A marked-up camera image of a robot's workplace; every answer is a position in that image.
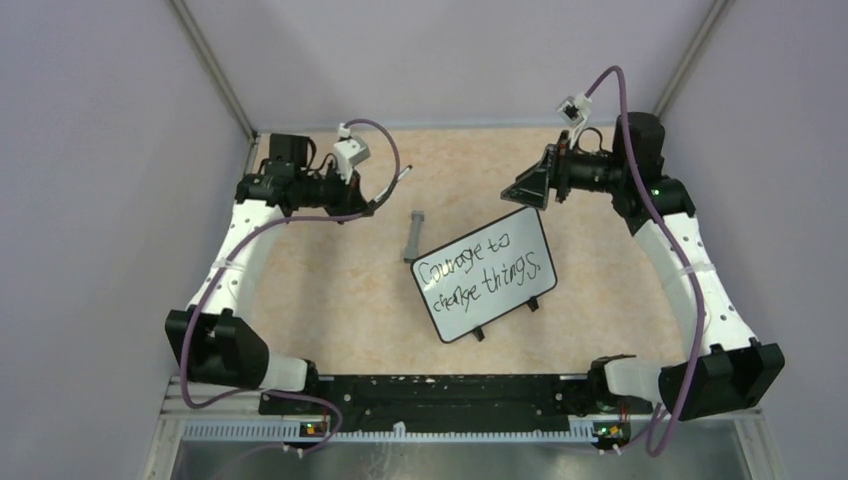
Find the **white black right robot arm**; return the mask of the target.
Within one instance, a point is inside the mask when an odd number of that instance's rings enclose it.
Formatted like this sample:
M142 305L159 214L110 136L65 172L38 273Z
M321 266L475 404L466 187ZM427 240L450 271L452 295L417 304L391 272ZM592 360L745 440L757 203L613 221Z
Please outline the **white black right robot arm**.
M609 150L582 151L564 130L500 196L543 210L549 199L563 202L574 190L610 195L661 282L687 360L669 366L630 354L594 360L586 385L594 409L612 412L632 397L689 421L753 408L785 357L778 344L761 342L735 309L701 238L691 196L663 171L664 139L660 119L644 112L618 118Z

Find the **black and white marker pen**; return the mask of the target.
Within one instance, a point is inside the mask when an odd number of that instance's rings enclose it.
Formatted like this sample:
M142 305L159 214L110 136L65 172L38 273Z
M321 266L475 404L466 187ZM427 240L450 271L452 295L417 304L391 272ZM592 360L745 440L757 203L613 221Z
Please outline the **black and white marker pen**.
M393 194L394 190L397 188L400 181L413 169L412 165L407 165L402 168L397 175L393 178L390 184L384 188L380 193L376 195L376 197L372 201L372 206L374 209L379 209L383 204L385 204L388 199Z

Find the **white board with black frame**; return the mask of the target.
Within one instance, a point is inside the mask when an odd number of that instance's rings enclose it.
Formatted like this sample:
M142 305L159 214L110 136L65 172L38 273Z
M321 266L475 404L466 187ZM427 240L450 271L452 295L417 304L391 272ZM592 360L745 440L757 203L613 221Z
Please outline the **white board with black frame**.
M412 261L413 281L436 335L450 344L558 284L541 215L523 207Z

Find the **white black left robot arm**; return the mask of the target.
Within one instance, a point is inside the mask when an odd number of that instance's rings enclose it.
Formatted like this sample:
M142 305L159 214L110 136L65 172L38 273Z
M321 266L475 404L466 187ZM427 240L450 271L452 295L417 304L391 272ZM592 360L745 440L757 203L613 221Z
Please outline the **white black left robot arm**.
M254 286L268 263L281 225L301 208L320 208L345 222L369 203L355 168L370 156L365 141L343 129L329 169L309 168L314 143L302 135L273 134L256 173L237 184L230 225L201 288L182 310L171 311L165 332L186 381L238 389L282 390L297 413L319 404L320 386L309 363L275 354L248 318Z

